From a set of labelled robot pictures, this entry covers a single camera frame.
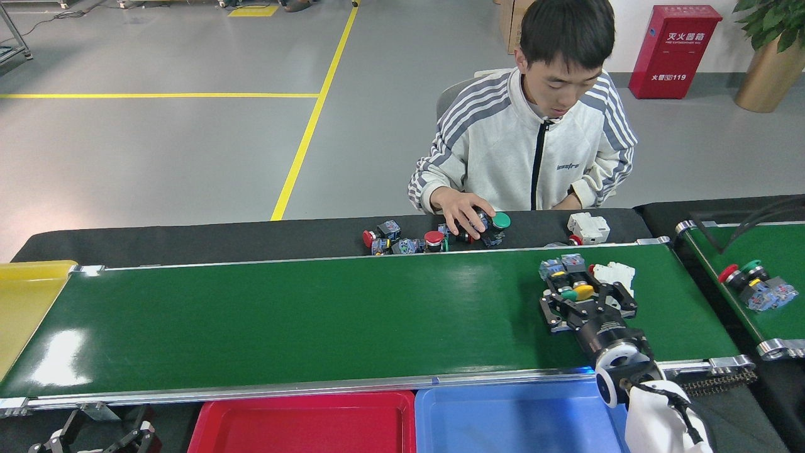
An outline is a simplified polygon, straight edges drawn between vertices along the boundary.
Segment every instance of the floor marking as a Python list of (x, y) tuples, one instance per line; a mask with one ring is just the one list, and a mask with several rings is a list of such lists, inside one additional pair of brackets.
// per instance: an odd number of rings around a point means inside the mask
[(344, 47), (347, 44), (349, 33), (351, 32), (352, 25), (355, 22), (357, 10), (358, 8), (354, 7), (352, 12), (349, 13), (349, 19), (344, 26), (344, 32), (341, 34), (341, 41), (339, 41), (338, 47), (336, 48), (336, 54), (332, 57), (330, 69), (327, 71), (327, 76), (324, 78), (324, 84), (321, 87), (321, 92), (319, 92), (319, 97), (316, 99), (316, 105), (313, 107), (313, 113), (310, 115), (310, 119), (308, 120), (308, 127), (305, 128), (304, 135), (302, 135), (302, 142), (299, 144), (299, 148), (296, 150), (296, 156), (294, 157), (293, 164), (291, 164), (291, 170), (288, 172), (288, 176), (285, 179), (283, 190), (279, 193), (279, 199), (277, 200), (277, 205), (274, 207), (274, 213), (271, 215), (271, 220), (283, 219), (285, 208), (288, 206), (288, 200), (291, 198), (291, 192), (294, 189), (294, 184), (296, 184), (296, 177), (299, 175), (299, 169), (302, 168), (302, 162), (304, 162), (304, 157), (308, 153), (308, 147), (310, 146), (313, 131), (316, 129), (316, 124), (319, 122), (319, 115), (321, 114), (321, 109), (324, 106), (324, 100), (327, 99), (327, 93), (330, 91), (332, 79), (335, 77), (336, 69), (338, 69), (338, 64), (341, 62), (341, 54), (344, 52)]
[(279, 6), (241, 6), (226, 17), (271, 17), (278, 8)]
[(0, 94), (0, 99), (318, 98), (318, 93), (75, 93)]

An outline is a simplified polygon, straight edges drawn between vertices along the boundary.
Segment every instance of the black hair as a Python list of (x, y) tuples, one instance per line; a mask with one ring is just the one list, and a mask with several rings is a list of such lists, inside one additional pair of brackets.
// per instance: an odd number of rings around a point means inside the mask
[(536, 0), (522, 17), (520, 48), (529, 66), (561, 55), (568, 69), (600, 68), (614, 44), (609, 0)]

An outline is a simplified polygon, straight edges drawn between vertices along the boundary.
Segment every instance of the red fire extinguisher box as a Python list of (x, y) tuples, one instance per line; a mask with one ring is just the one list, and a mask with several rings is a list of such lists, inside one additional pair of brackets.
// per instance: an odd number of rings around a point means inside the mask
[(721, 16), (709, 5), (657, 5), (629, 89), (638, 99), (681, 99)]

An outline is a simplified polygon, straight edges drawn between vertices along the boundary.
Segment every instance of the black zipper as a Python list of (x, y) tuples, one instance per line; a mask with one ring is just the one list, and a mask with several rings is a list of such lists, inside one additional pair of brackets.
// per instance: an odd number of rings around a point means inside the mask
[(543, 162), (543, 148), (545, 146), (545, 132), (553, 124), (550, 121), (543, 121), (539, 125), (537, 134), (537, 150), (534, 153), (534, 169), (531, 171), (531, 210), (537, 210), (537, 178), (539, 177), (539, 166)]

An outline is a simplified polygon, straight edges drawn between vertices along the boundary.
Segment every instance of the gold plant pot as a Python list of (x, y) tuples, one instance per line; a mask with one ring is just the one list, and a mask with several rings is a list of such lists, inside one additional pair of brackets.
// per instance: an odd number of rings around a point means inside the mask
[(755, 52), (735, 103), (758, 113), (774, 111), (805, 69), (805, 48), (797, 39), (777, 53), (777, 38)]

